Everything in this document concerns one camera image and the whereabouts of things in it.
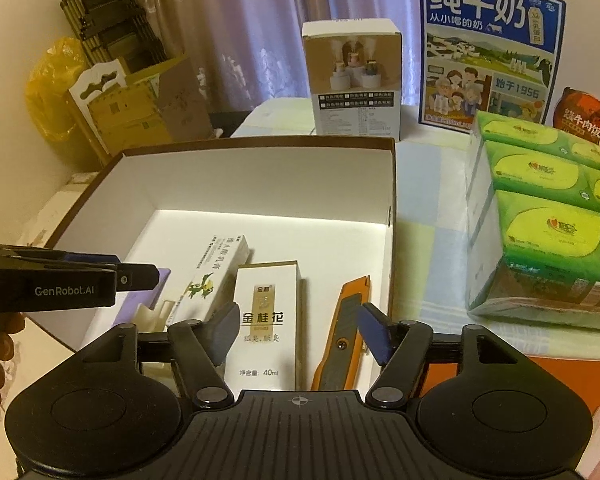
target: cardboard box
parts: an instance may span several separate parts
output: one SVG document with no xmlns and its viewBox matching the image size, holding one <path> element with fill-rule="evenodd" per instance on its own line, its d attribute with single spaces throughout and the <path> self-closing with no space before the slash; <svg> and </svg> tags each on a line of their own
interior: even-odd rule
<svg viewBox="0 0 600 480">
<path fill-rule="evenodd" d="M 240 266 L 234 301 L 240 333 L 229 351 L 224 381 L 242 390 L 301 387 L 301 305 L 298 262 Z"/>
<path fill-rule="evenodd" d="M 126 78 L 89 103 L 111 155 L 128 148 L 213 136 L 198 79 L 186 57 L 171 59 Z"/>
<path fill-rule="evenodd" d="M 600 171 L 574 150 L 586 141 L 484 119 L 466 168 L 469 311 L 600 328 Z"/>
<path fill-rule="evenodd" d="M 369 276 L 370 300 L 389 312 L 394 149 L 391 139 L 288 136 L 130 150 L 99 174 L 47 245 L 171 269 L 157 305 L 181 296 L 214 233 L 243 234 L 251 263 L 297 261 L 305 284 L 307 388 L 343 283 Z M 111 308 L 32 316 L 78 349 L 97 315 Z M 362 396 L 379 371 L 364 354 L 356 379 Z"/>
<path fill-rule="evenodd" d="M 318 134 L 400 140 L 402 35 L 386 18 L 305 22 Z"/>
<path fill-rule="evenodd" d="M 249 246 L 244 236 L 214 236 L 171 311 L 167 327 L 186 319 L 206 321 L 216 308 L 231 301 L 238 266 L 248 257 Z"/>
</svg>

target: curtain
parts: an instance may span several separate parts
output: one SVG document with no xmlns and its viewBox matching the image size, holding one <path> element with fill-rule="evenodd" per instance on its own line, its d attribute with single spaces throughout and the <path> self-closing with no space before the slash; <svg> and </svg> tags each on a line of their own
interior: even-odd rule
<svg viewBox="0 0 600 480">
<path fill-rule="evenodd" d="M 211 111 L 308 96 L 307 20 L 391 18 L 402 32 L 402 101 L 420 91 L 418 0 L 138 0 L 170 56 L 186 53 Z"/>
</svg>

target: family illustration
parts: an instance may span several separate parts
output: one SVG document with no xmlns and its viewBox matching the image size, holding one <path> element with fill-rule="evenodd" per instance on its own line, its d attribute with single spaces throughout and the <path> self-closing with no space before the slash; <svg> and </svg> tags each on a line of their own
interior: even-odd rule
<svg viewBox="0 0 600 480">
<path fill-rule="evenodd" d="M 464 75 L 451 70 L 436 79 L 436 91 L 429 96 L 429 108 L 441 115 L 464 114 L 473 117 L 482 103 L 482 88 L 476 82 L 478 71 L 468 66 Z"/>
</svg>

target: orange surface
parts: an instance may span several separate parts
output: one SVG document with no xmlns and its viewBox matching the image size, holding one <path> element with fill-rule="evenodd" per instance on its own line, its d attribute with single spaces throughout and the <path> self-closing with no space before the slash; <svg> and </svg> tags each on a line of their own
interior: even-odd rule
<svg viewBox="0 0 600 480">
<path fill-rule="evenodd" d="M 533 361 L 576 392 L 591 413 L 600 406 L 600 361 L 532 357 Z M 422 394 L 456 374 L 456 365 L 431 365 Z"/>
</svg>

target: ointment box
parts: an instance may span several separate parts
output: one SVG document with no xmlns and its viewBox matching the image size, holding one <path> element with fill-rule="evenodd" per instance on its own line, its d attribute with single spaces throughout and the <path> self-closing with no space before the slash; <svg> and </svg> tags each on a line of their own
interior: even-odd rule
<svg viewBox="0 0 600 480">
<path fill-rule="evenodd" d="M 238 266 L 249 247 L 243 235 L 214 236 L 167 320 L 167 327 L 186 319 L 206 321 L 216 308 L 231 301 Z"/>
<path fill-rule="evenodd" d="M 293 391 L 301 382 L 301 307 L 297 262 L 240 266 L 234 301 L 240 332 L 229 350 L 224 380 L 242 390 Z"/>
</svg>

